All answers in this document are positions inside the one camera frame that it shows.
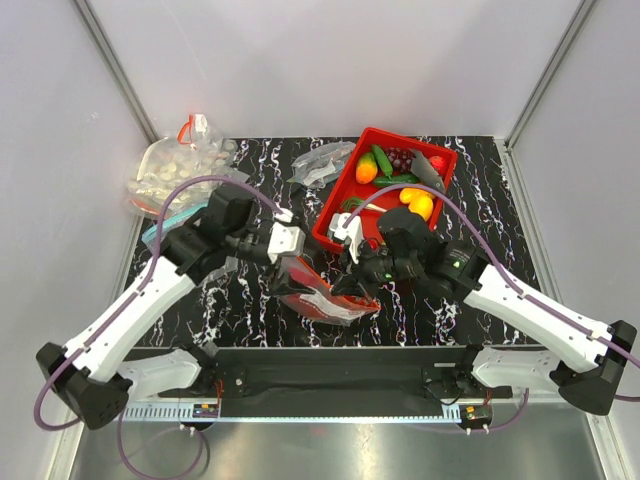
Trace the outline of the red toy bell pepper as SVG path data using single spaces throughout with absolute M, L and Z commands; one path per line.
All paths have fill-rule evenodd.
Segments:
M 319 288 L 323 283 L 315 270 L 301 258 L 290 258 L 287 269 L 293 280 L 305 287 Z

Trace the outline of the clear orange-zip bag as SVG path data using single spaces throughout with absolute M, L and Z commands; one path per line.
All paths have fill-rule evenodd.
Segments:
M 270 295 L 300 316 L 312 322 L 349 326 L 361 317 L 380 311 L 381 305 L 376 300 L 333 295 L 331 285 L 320 275 L 323 283 L 319 288 L 305 287 L 294 281 L 287 269 L 290 258 L 301 257 L 279 260 L 278 269 L 272 276 Z

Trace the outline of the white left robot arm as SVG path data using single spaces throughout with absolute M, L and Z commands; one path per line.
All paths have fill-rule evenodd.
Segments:
M 91 430 L 111 423 L 133 401 L 174 390 L 208 394 L 218 384 L 214 355 L 206 349 L 183 344 L 142 360 L 127 356 L 168 309 L 228 259 L 272 266 L 296 249 L 286 235 L 301 235 L 291 210 L 232 180 L 181 225 L 156 233 L 152 257 L 137 282 L 76 337 L 63 345 L 48 342 L 38 351 L 46 378 L 34 405 L 40 428 L 55 428 L 41 414 L 48 392 Z

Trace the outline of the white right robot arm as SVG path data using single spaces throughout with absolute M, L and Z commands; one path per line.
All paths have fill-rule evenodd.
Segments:
M 540 349 L 470 346 L 452 373 L 457 390 L 529 388 L 557 393 L 593 415 L 611 410 L 636 338 L 624 321 L 606 324 L 574 312 L 517 279 L 486 253 L 462 241 L 442 241 L 404 207 L 377 220 L 380 242 L 363 234 L 359 216 L 336 214 L 329 235 L 342 253 L 335 295 L 372 298 L 390 283 L 410 281 L 431 296 L 457 301 L 502 319 Z

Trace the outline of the clear blue-zip bag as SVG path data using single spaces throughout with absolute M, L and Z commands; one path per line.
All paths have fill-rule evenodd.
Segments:
M 168 218 L 166 218 L 163 222 L 163 226 L 162 226 L 162 232 L 161 232 L 161 239 L 164 239 L 166 234 L 183 225 L 191 216 L 193 216 L 194 214 L 196 214 L 200 209 L 204 208 L 206 206 L 206 203 L 200 203 L 197 204 L 191 208 L 188 208 L 180 213 L 176 213 Z M 142 242 L 145 244 L 145 246 L 147 247 L 147 249 L 151 252 L 154 253 L 157 248 L 156 248 L 156 238 L 157 238 L 157 226 L 153 225 L 151 227 L 149 227 L 143 234 L 141 237 Z

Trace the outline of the small clear bag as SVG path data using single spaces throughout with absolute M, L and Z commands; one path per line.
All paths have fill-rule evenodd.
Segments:
M 292 163 L 293 175 L 289 183 L 320 189 L 340 177 L 356 144 L 350 141 L 318 146 L 299 156 Z

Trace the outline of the yellow toy lemon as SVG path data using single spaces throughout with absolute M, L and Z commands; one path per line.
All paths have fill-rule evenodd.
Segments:
M 408 209 L 412 213 L 419 215 L 423 220 L 428 221 L 434 209 L 434 202 L 428 195 L 416 196 L 408 204 Z

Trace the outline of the yellow toy mango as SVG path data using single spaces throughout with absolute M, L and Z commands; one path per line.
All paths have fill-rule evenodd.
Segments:
M 419 188 L 403 188 L 399 194 L 399 200 L 402 204 L 409 205 L 414 199 L 420 197 L 427 197 L 431 200 L 435 198 L 435 195 L 431 192 L 419 189 Z

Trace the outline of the green toy scallion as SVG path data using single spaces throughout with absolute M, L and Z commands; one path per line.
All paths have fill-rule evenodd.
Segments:
M 342 213 L 353 212 L 361 206 L 363 206 L 364 209 L 368 211 L 373 211 L 381 214 L 386 212 L 385 208 L 382 208 L 375 203 L 366 203 L 364 199 L 355 196 L 348 197 L 346 200 L 344 200 L 340 205 L 340 211 Z

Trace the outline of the green toy cucumber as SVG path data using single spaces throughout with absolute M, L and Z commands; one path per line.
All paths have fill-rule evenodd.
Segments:
M 372 181 L 372 185 L 378 189 L 383 189 L 390 186 L 396 186 L 401 184 L 419 184 L 419 183 L 420 183 L 420 179 L 411 173 L 395 175 L 391 177 L 379 176 Z

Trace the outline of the grey toy fish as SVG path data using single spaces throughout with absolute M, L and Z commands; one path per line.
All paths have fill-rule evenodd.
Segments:
M 420 151 L 413 149 L 413 160 L 411 162 L 410 172 L 415 175 L 423 185 L 431 187 L 440 193 L 445 193 L 445 185 L 441 176 L 431 165 L 427 157 Z

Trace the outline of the purple toy grapes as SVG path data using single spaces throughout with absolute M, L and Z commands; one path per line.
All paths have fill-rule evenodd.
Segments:
M 385 150 L 387 158 L 396 172 L 408 173 L 415 158 L 411 150 L 399 147 L 390 147 Z

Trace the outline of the green toy pea pod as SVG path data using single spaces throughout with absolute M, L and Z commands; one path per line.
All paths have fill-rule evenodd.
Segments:
M 393 175 L 393 166 L 384 150 L 380 146 L 372 144 L 371 152 L 373 153 L 382 174 L 386 178 L 391 178 Z

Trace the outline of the red toy apple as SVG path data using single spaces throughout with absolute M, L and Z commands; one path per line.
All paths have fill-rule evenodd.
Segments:
M 429 158 L 429 162 L 441 177 L 445 177 L 449 165 L 449 162 L 445 158 L 434 155 Z

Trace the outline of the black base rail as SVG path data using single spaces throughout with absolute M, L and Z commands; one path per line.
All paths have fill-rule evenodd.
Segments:
M 437 415 L 442 376 L 465 347 L 222 348 L 214 357 L 223 417 Z

